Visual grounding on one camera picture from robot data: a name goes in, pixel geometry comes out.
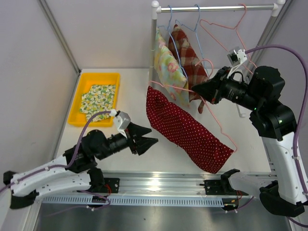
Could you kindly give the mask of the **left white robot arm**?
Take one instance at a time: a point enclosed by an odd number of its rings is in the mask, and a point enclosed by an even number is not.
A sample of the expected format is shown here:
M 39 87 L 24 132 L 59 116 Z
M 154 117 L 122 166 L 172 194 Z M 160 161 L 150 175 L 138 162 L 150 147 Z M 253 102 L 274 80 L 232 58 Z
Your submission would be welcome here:
M 157 138 L 147 137 L 150 128 L 130 123 L 124 134 L 109 138 L 94 129 L 80 137 L 77 144 L 56 159 L 24 173 L 7 171 L 3 182 L 11 190 L 10 209 L 21 209 L 50 195 L 66 192 L 107 192 L 105 178 L 97 161 L 106 159 L 126 148 L 142 155 Z

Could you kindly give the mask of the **lemon print cloth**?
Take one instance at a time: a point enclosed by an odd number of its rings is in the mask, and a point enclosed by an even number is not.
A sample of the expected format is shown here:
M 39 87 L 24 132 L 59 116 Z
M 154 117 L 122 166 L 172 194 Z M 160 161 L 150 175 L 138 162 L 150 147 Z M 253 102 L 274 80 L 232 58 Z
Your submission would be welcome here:
M 87 93 L 81 94 L 80 113 L 88 121 L 95 113 L 111 111 L 116 95 L 116 85 L 92 85 Z

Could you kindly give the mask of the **red polka dot skirt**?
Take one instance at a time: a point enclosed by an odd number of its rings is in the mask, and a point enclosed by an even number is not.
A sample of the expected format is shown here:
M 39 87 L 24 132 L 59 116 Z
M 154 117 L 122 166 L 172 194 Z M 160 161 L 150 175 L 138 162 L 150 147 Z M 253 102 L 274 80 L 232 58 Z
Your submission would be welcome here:
M 205 172 L 218 173 L 233 153 L 188 112 L 151 86 L 147 89 L 146 114 L 152 128 L 182 148 Z

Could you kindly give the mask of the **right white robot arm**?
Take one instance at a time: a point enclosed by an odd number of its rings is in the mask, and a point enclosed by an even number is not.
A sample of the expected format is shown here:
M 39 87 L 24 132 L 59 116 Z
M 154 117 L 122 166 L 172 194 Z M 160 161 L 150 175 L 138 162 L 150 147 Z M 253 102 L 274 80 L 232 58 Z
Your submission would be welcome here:
M 274 164 L 277 179 L 262 181 L 240 170 L 222 174 L 220 190 L 225 194 L 242 191 L 259 199 L 278 216 L 294 218 L 305 211 L 308 200 L 300 178 L 304 170 L 299 150 L 293 145 L 297 127 L 293 111 L 279 101 L 285 81 L 278 69 L 258 67 L 249 83 L 237 81 L 229 67 L 223 67 L 213 78 L 194 85 L 192 90 L 211 104 L 229 100 L 250 110 L 250 121 L 262 139 L 268 158 Z

